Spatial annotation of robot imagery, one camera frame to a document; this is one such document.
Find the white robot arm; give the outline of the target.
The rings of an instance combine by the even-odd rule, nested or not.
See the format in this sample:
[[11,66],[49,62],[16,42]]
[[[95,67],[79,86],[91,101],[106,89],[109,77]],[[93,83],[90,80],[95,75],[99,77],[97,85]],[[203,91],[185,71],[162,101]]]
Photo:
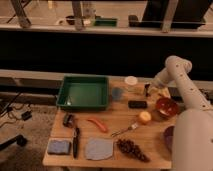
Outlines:
[[174,126],[171,171],[213,171],[213,106],[189,78],[191,69],[189,60],[169,56],[151,85],[174,81],[185,105]]

